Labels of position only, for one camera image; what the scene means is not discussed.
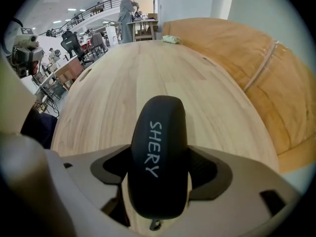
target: white ceiling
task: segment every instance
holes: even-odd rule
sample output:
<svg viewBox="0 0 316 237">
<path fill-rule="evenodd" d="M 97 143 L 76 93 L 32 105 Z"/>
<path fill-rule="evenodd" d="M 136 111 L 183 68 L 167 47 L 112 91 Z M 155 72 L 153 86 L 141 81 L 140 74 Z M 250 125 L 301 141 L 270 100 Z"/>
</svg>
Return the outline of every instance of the white ceiling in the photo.
<svg viewBox="0 0 316 237">
<path fill-rule="evenodd" d="M 35 33 L 40 34 L 47 29 L 63 26 L 66 23 L 65 20 L 71 19 L 75 13 L 80 13 L 80 9 L 92 7 L 99 1 L 101 0 L 37 0 L 23 24 L 29 28 L 36 27 Z M 75 8 L 77 11 L 68 11 L 68 8 Z M 54 21 L 58 20 L 61 20 L 61 22 L 53 24 Z"/>
</svg>

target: gray coat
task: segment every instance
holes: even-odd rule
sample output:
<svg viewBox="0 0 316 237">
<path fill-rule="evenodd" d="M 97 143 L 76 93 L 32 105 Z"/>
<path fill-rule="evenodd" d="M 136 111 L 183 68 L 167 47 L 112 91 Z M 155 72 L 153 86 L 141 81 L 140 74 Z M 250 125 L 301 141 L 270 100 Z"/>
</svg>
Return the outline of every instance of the gray coat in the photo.
<svg viewBox="0 0 316 237">
<path fill-rule="evenodd" d="M 127 23 L 132 22 L 132 12 L 135 11 L 133 6 L 137 5 L 136 2 L 132 2 L 131 0 L 121 0 L 120 2 L 118 21 L 120 22 L 123 43 L 133 42 L 133 28 L 131 25 L 127 25 Z"/>
</svg>

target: gray chair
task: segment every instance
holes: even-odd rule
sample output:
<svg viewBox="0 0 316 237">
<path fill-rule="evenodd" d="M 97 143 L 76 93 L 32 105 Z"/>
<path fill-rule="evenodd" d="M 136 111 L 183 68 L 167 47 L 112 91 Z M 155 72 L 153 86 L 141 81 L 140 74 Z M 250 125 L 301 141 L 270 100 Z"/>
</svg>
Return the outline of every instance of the gray chair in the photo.
<svg viewBox="0 0 316 237">
<path fill-rule="evenodd" d="M 105 53 L 105 50 L 106 50 L 106 47 L 104 46 L 103 44 L 103 41 L 102 41 L 102 36 L 100 33 L 97 33 L 97 34 L 94 34 L 92 35 L 92 38 L 91 38 L 91 44 L 93 45 L 93 47 L 91 49 L 94 49 L 95 51 L 95 54 L 98 56 L 98 53 L 97 53 L 97 50 L 95 48 L 102 48 L 103 49 L 103 52 Z"/>
</svg>

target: green cloth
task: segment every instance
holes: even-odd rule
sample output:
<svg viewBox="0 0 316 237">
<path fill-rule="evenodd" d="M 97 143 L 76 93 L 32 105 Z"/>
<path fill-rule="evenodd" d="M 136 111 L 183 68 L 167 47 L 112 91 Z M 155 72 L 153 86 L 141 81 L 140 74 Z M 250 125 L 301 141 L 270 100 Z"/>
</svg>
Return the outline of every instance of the green cloth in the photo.
<svg viewBox="0 0 316 237">
<path fill-rule="evenodd" d="M 167 42 L 167 43 L 171 43 L 171 44 L 180 44 L 181 43 L 180 38 L 175 37 L 175 36 L 170 36 L 170 35 L 162 36 L 162 41 Z"/>
</svg>

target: railing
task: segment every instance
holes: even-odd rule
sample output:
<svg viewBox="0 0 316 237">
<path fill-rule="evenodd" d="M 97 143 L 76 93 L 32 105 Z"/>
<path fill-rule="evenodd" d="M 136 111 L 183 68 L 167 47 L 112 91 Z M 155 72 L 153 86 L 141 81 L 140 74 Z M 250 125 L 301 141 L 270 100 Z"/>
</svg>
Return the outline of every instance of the railing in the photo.
<svg viewBox="0 0 316 237">
<path fill-rule="evenodd" d="M 96 4 L 93 7 L 90 7 L 88 9 L 86 9 L 85 11 L 79 13 L 78 15 L 76 14 L 75 17 L 73 17 L 70 21 L 68 21 L 62 27 L 53 29 L 55 31 L 54 36 L 62 35 L 67 30 L 70 30 L 71 28 L 73 28 L 77 24 L 81 23 L 85 19 L 93 17 L 97 13 L 100 13 L 100 12 L 103 12 L 103 11 L 106 11 L 106 10 L 109 10 L 109 9 L 113 9 L 113 8 L 116 8 L 116 7 L 119 7 L 120 1 L 121 0 L 108 0 L 108 1 L 105 1 L 105 2 L 101 2 L 99 4 Z"/>
</svg>

